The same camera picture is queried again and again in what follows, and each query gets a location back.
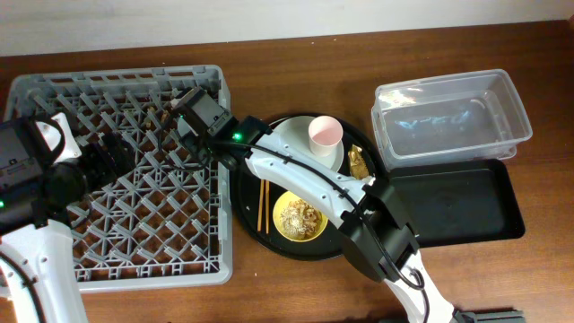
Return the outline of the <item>pink plastic cup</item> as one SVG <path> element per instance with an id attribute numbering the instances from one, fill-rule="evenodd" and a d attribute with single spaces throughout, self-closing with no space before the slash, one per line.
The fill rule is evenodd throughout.
<path id="1" fill-rule="evenodd" d="M 309 123 L 308 134 L 309 149 L 316 156 L 325 157 L 341 142 L 344 130 L 336 118 L 319 116 Z"/>

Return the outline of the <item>gold foil wrapper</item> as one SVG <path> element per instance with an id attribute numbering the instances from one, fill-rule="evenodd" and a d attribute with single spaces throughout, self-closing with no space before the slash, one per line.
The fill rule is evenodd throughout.
<path id="1" fill-rule="evenodd" d="M 355 144 L 351 146 L 348 152 L 350 173 L 359 180 L 366 179 L 370 175 L 367 163 L 361 153 L 362 149 Z"/>

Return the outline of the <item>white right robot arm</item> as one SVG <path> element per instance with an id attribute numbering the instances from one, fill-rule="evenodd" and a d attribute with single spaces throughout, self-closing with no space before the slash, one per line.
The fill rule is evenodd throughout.
<path id="1" fill-rule="evenodd" d="M 195 159 L 244 170 L 314 206 L 340 232 L 347 261 L 385 283 L 409 321 L 454 321 L 455 307 L 425 270 L 418 233 L 387 179 L 364 182 L 331 170 L 286 143 L 264 121 L 237 120 L 200 87 L 180 93 L 171 106 L 171 116 L 189 126 L 178 141 Z"/>

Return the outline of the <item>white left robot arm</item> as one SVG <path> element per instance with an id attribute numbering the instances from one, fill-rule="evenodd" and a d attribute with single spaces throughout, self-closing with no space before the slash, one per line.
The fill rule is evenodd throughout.
<path id="1" fill-rule="evenodd" d="M 135 168 L 119 134 L 76 143 L 66 115 L 1 125 L 1 272 L 20 322 L 84 322 L 67 207 Z"/>

